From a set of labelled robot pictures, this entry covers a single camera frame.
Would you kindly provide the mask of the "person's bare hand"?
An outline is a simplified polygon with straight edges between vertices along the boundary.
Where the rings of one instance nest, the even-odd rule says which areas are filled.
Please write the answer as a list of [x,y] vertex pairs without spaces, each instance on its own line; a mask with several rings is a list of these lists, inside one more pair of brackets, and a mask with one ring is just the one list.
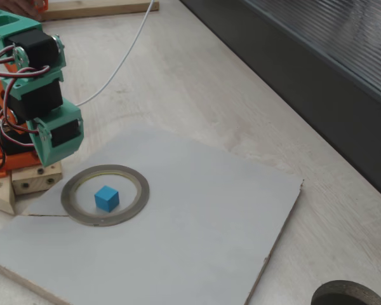
[[3,8],[10,13],[40,21],[41,14],[38,9],[26,0],[6,0],[2,3]]

